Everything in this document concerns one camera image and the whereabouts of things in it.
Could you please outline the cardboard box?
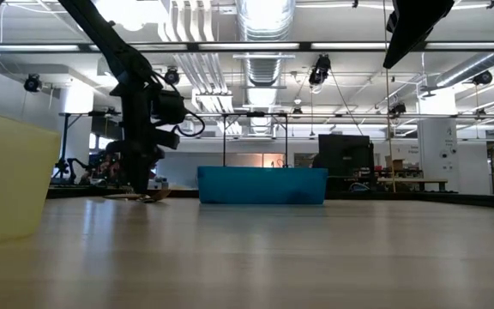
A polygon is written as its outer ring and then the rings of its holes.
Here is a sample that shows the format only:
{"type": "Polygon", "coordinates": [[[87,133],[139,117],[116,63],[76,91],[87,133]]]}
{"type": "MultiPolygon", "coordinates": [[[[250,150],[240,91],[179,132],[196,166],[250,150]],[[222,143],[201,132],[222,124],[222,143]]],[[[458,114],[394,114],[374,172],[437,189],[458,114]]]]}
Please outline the cardboard box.
{"type": "Polygon", "coordinates": [[[401,171],[404,167],[404,158],[395,158],[391,155],[386,155],[385,160],[388,170],[401,171]]]}

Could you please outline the overhead light bar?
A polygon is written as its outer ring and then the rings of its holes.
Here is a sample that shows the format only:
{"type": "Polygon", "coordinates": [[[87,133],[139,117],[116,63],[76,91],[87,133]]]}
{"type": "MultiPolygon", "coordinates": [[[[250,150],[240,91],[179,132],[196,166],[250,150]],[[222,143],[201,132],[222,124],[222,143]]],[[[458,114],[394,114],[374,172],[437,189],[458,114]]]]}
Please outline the overhead light bar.
{"type": "MultiPolygon", "coordinates": [[[[213,42],[134,44],[140,52],[384,52],[389,45],[376,41],[353,42],[213,42]]],[[[494,41],[430,41],[417,45],[416,52],[494,52],[494,41]]],[[[94,53],[92,44],[0,44],[0,53],[94,53]]]]}

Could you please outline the teal plastic bin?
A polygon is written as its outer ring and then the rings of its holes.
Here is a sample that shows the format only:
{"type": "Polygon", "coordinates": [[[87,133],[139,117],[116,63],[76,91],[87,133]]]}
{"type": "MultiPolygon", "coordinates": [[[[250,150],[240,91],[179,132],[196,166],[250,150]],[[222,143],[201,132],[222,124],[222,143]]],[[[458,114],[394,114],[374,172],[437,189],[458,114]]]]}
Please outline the teal plastic bin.
{"type": "Polygon", "coordinates": [[[324,168],[199,167],[201,203],[322,204],[328,171],[324,168]]]}

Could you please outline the black background rig frame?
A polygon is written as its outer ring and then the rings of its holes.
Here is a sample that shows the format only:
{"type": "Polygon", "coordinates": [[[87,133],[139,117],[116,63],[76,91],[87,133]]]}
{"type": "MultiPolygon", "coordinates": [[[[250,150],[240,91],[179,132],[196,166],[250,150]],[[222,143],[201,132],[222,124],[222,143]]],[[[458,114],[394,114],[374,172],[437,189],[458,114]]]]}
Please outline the black background rig frame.
{"type": "MultiPolygon", "coordinates": [[[[69,128],[71,128],[75,122],[77,122],[81,117],[89,117],[89,118],[105,118],[108,120],[109,118],[112,118],[114,116],[119,116],[120,112],[115,112],[113,110],[107,110],[106,112],[103,111],[91,111],[91,112],[84,112],[84,113],[68,113],[68,112],[61,112],[59,113],[60,117],[64,117],[64,137],[63,137],[63,144],[62,144],[62,153],[61,153],[61,158],[59,159],[59,162],[56,164],[56,167],[59,167],[59,164],[61,161],[67,161],[67,165],[69,166],[69,172],[70,175],[74,175],[74,168],[73,168],[73,163],[72,159],[66,159],[65,152],[66,152],[66,145],[67,145],[67,134],[69,128]]],[[[255,111],[255,112],[233,112],[233,113],[203,113],[203,114],[194,114],[193,112],[188,112],[186,114],[186,118],[191,120],[195,119],[196,121],[199,121],[201,124],[204,124],[202,121],[203,118],[216,118],[220,119],[222,121],[223,127],[222,127],[222,166],[226,166],[226,142],[228,140],[240,140],[242,136],[240,135],[228,135],[227,130],[229,127],[233,126],[240,118],[265,118],[265,119],[270,119],[268,123],[268,128],[273,129],[274,126],[277,124],[279,125],[284,131],[285,131],[285,159],[283,163],[280,165],[280,167],[288,167],[288,129],[289,129],[289,118],[290,115],[285,113],[285,112],[260,112],[260,111],[255,111]]]]}

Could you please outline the yellow plastic bin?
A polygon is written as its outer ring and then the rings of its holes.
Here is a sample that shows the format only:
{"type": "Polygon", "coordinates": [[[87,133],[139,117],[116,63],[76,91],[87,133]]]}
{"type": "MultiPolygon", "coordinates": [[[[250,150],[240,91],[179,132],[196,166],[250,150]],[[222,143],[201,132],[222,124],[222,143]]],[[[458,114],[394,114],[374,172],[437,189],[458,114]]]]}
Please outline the yellow plastic bin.
{"type": "Polygon", "coordinates": [[[60,134],[0,116],[0,242],[40,223],[60,134]]]}

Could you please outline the smooth silver ventilation duct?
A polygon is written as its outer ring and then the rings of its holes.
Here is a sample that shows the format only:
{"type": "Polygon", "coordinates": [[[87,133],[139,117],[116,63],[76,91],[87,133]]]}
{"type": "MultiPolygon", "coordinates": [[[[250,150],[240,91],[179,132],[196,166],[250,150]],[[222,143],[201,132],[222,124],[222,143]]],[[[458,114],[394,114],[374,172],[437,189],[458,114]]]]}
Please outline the smooth silver ventilation duct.
{"type": "Polygon", "coordinates": [[[481,52],[442,73],[436,78],[435,86],[437,88],[452,87],[492,67],[494,67],[494,52],[481,52]]]}

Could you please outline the black monitor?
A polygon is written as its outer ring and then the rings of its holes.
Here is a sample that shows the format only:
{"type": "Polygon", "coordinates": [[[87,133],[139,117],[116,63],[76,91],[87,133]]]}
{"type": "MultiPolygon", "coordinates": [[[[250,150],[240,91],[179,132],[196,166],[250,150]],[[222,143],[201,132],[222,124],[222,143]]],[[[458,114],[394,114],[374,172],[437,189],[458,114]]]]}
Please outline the black monitor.
{"type": "Polygon", "coordinates": [[[318,166],[331,176],[353,176],[374,171],[374,147],[368,136],[319,135],[318,166]]]}

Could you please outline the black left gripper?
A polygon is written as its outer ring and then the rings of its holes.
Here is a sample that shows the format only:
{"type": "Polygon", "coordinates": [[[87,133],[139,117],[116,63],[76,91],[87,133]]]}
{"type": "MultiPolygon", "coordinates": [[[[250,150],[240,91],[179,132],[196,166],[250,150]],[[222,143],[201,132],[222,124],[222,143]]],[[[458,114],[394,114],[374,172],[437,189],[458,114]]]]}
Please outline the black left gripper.
{"type": "Polygon", "coordinates": [[[122,155],[122,169],[134,193],[148,192],[148,168],[164,157],[160,147],[175,149],[180,142],[178,134],[154,124],[151,101],[161,90],[161,84],[152,82],[136,86],[119,83],[111,91],[112,96],[121,99],[123,139],[111,143],[106,150],[122,155]]]}

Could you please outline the thin vertical rod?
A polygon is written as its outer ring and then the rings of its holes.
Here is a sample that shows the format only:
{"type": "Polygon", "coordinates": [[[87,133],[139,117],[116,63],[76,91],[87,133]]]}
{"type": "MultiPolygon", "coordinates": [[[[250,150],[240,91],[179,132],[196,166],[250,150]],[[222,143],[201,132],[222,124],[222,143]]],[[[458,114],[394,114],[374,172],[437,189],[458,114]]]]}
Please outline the thin vertical rod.
{"type": "MultiPolygon", "coordinates": [[[[384,48],[385,48],[385,57],[388,55],[388,49],[389,49],[389,39],[388,39],[388,31],[387,31],[387,21],[388,21],[388,14],[387,14],[387,8],[386,8],[386,0],[382,0],[382,5],[383,5],[383,37],[384,37],[384,48]]],[[[395,182],[395,167],[394,167],[394,157],[393,157],[393,151],[392,151],[392,137],[391,137],[391,118],[389,116],[389,108],[390,108],[390,92],[389,92],[389,69],[385,69],[385,77],[386,77],[386,103],[387,103],[387,108],[386,108],[386,115],[387,115],[387,131],[386,131],[386,137],[388,140],[389,144],[389,159],[391,162],[391,174],[390,177],[392,179],[392,192],[396,193],[396,182],[395,182]]]]}

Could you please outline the background workbench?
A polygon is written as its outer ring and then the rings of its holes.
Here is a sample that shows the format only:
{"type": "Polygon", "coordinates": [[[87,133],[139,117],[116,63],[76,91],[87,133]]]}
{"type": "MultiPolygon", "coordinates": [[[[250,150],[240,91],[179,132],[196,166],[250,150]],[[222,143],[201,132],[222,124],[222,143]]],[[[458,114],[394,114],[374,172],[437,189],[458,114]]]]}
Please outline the background workbench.
{"type": "Polygon", "coordinates": [[[425,178],[377,178],[377,182],[381,184],[391,184],[392,191],[397,192],[397,185],[417,185],[421,191],[425,191],[427,184],[438,185],[439,191],[446,191],[447,179],[425,179],[425,178]]]}

